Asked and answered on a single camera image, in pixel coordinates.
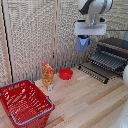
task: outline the wicker panel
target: wicker panel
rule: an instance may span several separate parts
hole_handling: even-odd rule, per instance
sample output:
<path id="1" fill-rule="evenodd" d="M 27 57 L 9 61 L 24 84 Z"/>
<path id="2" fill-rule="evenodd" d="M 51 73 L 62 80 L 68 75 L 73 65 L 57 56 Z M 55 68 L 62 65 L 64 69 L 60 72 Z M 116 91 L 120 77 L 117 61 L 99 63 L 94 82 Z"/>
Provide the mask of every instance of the wicker panel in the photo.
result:
<path id="1" fill-rule="evenodd" d="M 7 0 L 16 80 L 41 79 L 50 63 L 54 0 Z"/>
<path id="2" fill-rule="evenodd" d="M 114 0 L 112 9 L 103 14 L 107 19 L 108 30 L 126 30 L 128 27 L 128 0 Z M 97 41 L 114 37 L 123 39 L 125 31 L 108 31 L 104 36 L 97 36 Z"/>
<path id="3" fill-rule="evenodd" d="M 4 52 L 2 38 L 3 38 L 2 30 L 0 28 L 0 86 L 6 85 L 9 83 L 6 56 Z"/>
<path id="4" fill-rule="evenodd" d="M 57 49 L 55 72 L 61 68 L 72 68 L 86 61 L 86 53 L 76 51 L 74 22 L 84 20 L 78 11 L 78 0 L 61 0 L 58 23 Z"/>

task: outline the red plastic basket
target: red plastic basket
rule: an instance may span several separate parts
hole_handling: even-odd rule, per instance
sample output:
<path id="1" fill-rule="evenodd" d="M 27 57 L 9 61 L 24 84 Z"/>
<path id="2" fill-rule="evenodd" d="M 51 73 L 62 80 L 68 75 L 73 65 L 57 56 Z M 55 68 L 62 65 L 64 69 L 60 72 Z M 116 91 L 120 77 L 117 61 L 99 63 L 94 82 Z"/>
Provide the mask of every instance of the red plastic basket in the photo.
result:
<path id="1" fill-rule="evenodd" d="M 0 101 L 16 128 L 42 128 L 55 109 L 49 97 L 29 80 L 0 87 Z"/>

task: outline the basket handle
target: basket handle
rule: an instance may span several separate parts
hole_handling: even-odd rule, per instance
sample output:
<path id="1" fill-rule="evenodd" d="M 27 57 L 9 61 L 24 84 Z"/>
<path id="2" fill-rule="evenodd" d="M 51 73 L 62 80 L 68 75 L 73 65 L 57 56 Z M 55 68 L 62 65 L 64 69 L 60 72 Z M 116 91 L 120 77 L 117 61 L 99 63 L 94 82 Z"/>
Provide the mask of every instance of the basket handle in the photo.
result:
<path id="1" fill-rule="evenodd" d="M 12 113 L 10 113 L 9 116 L 12 117 L 13 121 L 15 122 L 15 124 L 17 124 L 17 125 L 19 125 L 19 126 L 21 126 L 21 125 L 25 125 L 25 124 L 27 124 L 28 122 L 30 122 L 30 121 L 32 121 L 32 120 L 34 120 L 34 119 L 36 119 L 36 118 L 42 116 L 43 114 L 45 114 L 45 113 L 47 113 L 47 112 L 53 110 L 53 108 L 54 108 L 53 103 L 49 100 L 48 97 L 46 97 L 46 99 L 49 101 L 49 103 L 52 105 L 52 107 L 51 107 L 50 109 L 46 110 L 45 112 L 42 112 L 42 113 L 38 114 L 37 116 L 35 116 L 35 117 L 33 117 L 33 118 L 31 118 L 31 119 L 29 119 L 29 120 L 23 122 L 23 123 L 18 123 L 18 122 L 16 122 L 16 119 L 15 119 L 15 117 L 13 116 Z"/>

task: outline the woven texture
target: woven texture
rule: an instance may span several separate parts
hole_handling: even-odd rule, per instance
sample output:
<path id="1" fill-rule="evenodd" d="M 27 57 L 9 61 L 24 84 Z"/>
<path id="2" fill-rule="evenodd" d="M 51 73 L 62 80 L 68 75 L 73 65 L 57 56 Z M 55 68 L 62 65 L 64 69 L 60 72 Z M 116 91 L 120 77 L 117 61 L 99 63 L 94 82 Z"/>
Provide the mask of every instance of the woven texture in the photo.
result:
<path id="1" fill-rule="evenodd" d="M 41 79 L 50 61 L 53 0 L 7 0 L 17 80 Z"/>
<path id="2" fill-rule="evenodd" d="M 107 19 L 108 30 L 127 30 L 128 27 L 128 0 L 114 0 L 112 9 L 101 15 Z M 97 41 L 114 37 L 123 39 L 125 31 L 108 31 L 104 36 L 97 36 Z"/>
<path id="3" fill-rule="evenodd" d="M 2 43 L 2 31 L 0 28 L 0 86 L 3 86 L 8 83 L 9 83 L 8 71 L 7 71 L 7 65 L 5 60 L 4 47 Z"/>

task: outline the wooden table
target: wooden table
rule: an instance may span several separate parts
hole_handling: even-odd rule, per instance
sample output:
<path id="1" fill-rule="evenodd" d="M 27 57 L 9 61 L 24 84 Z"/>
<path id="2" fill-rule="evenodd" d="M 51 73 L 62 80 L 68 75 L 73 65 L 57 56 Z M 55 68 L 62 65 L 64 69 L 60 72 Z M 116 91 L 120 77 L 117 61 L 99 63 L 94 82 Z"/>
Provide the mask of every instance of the wooden table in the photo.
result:
<path id="1" fill-rule="evenodd" d="M 113 77 L 107 85 L 78 70 L 72 79 L 54 77 L 54 88 L 47 91 L 42 80 L 36 85 L 55 104 L 45 128 L 109 128 L 128 99 L 128 88 L 121 78 Z M 0 103 L 0 128 L 14 128 Z"/>

